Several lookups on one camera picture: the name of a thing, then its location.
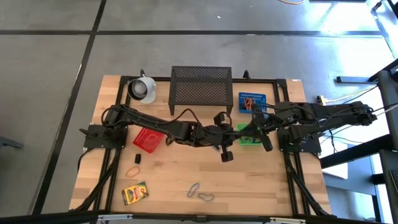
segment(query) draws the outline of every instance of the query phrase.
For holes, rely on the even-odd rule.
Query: green tray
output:
[[[237,126],[236,126],[236,129],[238,130],[238,131],[240,131],[240,130],[242,130],[244,127],[246,127],[248,124],[238,124]],[[255,138],[252,138],[252,137],[245,137],[245,136],[243,136],[243,137],[241,137],[240,139],[239,139],[239,145],[240,146],[258,146],[258,145],[261,145],[262,143],[261,143],[261,141],[260,141],[260,139],[255,139]]]

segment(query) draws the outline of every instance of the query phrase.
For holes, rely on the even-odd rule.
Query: wooden tabletop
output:
[[[102,112],[114,104],[118,92],[120,76],[106,75],[99,91],[93,123],[101,124]],[[287,80],[291,101],[305,101],[300,80]],[[187,106],[176,106],[175,116],[170,115],[168,106],[169,82],[156,83],[156,100],[144,105],[131,101],[130,107],[162,119],[170,120],[178,116]],[[275,104],[271,84],[234,83],[234,108],[231,113],[233,126],[248,123],[250,114],[238,112],[239,92],[262,93],[267,96],[267,103]],[[213,117],[224,106],[189,106],[203,125],[213,124]],[[187,113],[181,120],[193,121]],[[223,163],[219,152],[212,147],[194,148],[173,143],[170,146],[161,141],[155,152],[149,154],[132,144],[141,130],[138,126],[129,126],[126,147],[122,150],[117,181],[114,189],[111,210],[113,212],[137,213],[177,213],[209,215],[291,215],[289,188],[283,154],[279,151],[276,132],[269,137],[274,150],[266,152],[263,146],[239,146],[235,141],[228,149],[233,152],[234,160]],[[141,172],[133,179],[125,173],[134,166],[137,153],[142,155]],[[76,208],[89,195],[98,182],[104,149],[94,149],[81,160],[70,208]],[[330,211],[325,182],[320,161],[312,154],[301,153],[305,183],[317,202],[327,212]],[[149,197],[124,205],[121,191],[129,186],[145,181]],[[194,183],[200,183],[197,193],[214,194],[211,202],[204,202],[196,197],[187,197],[187,192]],[[100,208],[104,208],[104,198],[108,184],[103,191]],[[299,211],[303,213],[299,190],[296,186]]]

